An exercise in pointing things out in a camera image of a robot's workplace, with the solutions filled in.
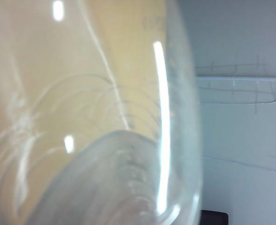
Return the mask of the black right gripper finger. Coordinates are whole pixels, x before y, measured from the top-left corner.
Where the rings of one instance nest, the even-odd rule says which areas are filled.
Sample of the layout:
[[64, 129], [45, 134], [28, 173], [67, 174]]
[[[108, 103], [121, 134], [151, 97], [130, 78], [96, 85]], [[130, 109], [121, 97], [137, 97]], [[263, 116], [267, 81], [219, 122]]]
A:
[[227, 213], [202, 210], [201, 225], [228, 225], [229, 217]]

